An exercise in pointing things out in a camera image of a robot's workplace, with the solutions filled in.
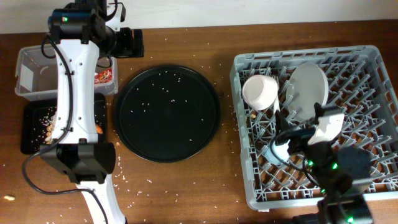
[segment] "red package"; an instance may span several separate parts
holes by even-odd
[[[107,68],[94,76],[94,84],[107,83],[112,80],[112,68]]]

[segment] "dish rack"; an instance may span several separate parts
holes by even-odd
[[[287,111],[293,96],[286,96],[289,78],[301,64],[317,64],[329,84],[327,104],[339,106],[345,116],[338,150],[356,146],[371,153],[372,184],[366,200],[398,198],[398,101],[377,47],[372,45],[327,49],[241,54],[230,73],[234,110],[241,140],[241,163],[246,201],[253,210],[316,205],[323,198],[319,187],[296,170],[268,162],[264,153],[275,135],[272,109],[254,111],[242,99],[243,83],[251,75],[279,77],[280,111],[291,125],[300,125]],[[290,161],[301,167],[302,156]]]

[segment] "plastic bin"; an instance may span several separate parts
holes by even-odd
[[[51,45],[46,44],[44,51],[47,55],[54,55]],[[118,93],[118,65],[115,58],[111,58],[112,80],[107,83],[94,85],[95,93],[113,95]],[[109,65],[107,58],[98,60],[102,66]],[[96,73],[102,72],[105,68],[96,67]],[[57,97],[58,68],[55,58],[49,59],[42,55],[40,46],[24,47],[19,51],[16,74],[17,85],[15,93],[30,101],[47,100]]]
[[[264,153],[275,135],[275,118],[268,110],[255,112],[241,95],[243,83],[251,75],[278,75],[281,113],[291,124],[298,125],[295,113],[289,114],[286,109],[293,96],[287,96],[285,91],[292,72],[305,62],[315,63],[325,71],[329,84],[327,103],[339,106],[346,115],[334,149],[356,146],[371,153],[373,182],[364,198],[398,198],[398,101],[379,50],[366,45],[235,57],[229,77],[249,207],[267,211],[316,205],[323,198],[320,189],[304,175],[285,165],[272,165],[265,159]],[[290,161],[301,167],[301,157],[292,156]]]

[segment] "white label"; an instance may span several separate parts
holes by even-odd
[[[21,76],[19,77],[19,84],[25,87],[28,91],[32,92],[33,89],[33,72],[22,65]]]

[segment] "white plate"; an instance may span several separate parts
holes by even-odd
[[[304,63],[298,66],[292,76],[290,85],[286,89],[286,98],[293,96],[288,105],[289,113],[296,111],[294,119],[303,122],[315,116],[314,104],[326,104],[329,95],[328,80],[325,72],[314,63]]]

